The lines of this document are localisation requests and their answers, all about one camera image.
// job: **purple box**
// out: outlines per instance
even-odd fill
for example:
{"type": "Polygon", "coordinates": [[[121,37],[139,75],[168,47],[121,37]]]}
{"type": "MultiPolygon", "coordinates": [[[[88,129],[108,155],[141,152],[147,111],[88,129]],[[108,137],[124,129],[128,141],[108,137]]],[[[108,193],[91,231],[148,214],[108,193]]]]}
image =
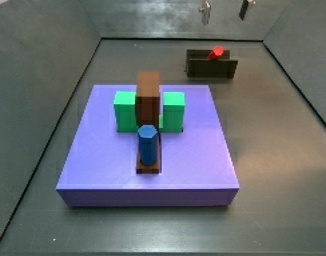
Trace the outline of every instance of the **purple box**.
{"type": "Polygon", "coordinates": [[[228,205],[239,190],[208,86],[184,92],[183,133],[162,133],[162,173],[136,174],[136,133],[117,133],[112,101],[133,85],[95,85],[56,190],[69,206],[228,205]]]}

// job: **brown block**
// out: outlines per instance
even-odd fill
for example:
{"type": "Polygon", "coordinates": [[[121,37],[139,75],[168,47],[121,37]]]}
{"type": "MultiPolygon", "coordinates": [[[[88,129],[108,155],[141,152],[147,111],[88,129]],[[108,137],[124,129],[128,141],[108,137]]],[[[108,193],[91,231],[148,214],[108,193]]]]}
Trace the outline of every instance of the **brown block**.
{"type": "Polygon", "coordinates": [[[159,72],[140,72],[136,87],[136,122],[140,127],[152,124],[159,131],[159,72]]]}
{"type": "Polygon", "coordinates": [[[137,174],[158,174],[160,173],[160,163],[162,163],[162,154],[160,154],[160,139],[158,140],[158,161],[154,165],[146,166],[140,162],[140,153],[137,149],[136,154],[136,173],[137,174]]]}

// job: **red object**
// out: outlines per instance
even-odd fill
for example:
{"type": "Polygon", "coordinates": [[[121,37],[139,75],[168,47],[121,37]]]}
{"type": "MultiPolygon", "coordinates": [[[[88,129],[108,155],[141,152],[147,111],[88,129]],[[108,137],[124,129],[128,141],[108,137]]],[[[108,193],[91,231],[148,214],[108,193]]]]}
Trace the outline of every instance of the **red object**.
{"type": "Polygon", "coordinates": [[[216,60],[222,57],[224,52],[224,49],[222,46],[215,46],[210,55],[208,55],[208,60],[216,60]]]}

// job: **tall brown block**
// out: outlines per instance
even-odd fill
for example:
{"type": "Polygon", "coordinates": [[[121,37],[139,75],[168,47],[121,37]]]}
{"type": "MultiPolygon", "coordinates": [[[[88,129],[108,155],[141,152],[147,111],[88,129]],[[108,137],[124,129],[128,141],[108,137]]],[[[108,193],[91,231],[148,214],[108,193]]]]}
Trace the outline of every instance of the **tall brown block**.
{"type": "Polygon", "coordinates": [[[159,131],[159,72],[139,72],[136,87],[136,122],[152,124],[159,131]]]}

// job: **green cube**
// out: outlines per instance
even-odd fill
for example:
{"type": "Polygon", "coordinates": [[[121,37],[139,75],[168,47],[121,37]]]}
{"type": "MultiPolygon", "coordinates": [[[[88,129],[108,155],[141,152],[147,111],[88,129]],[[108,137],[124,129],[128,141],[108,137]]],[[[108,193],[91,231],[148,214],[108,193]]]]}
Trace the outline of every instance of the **green cube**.
{"type": "Polygon", "coordinates": [[[163,93],[163,132],[182,132],[186,99],[183,92],[163,93]]]}
{"type": "Polygon", "coordinates": [[[117,132],[136,132],[136,93],[117,91],[113,99],[117,132]]]}

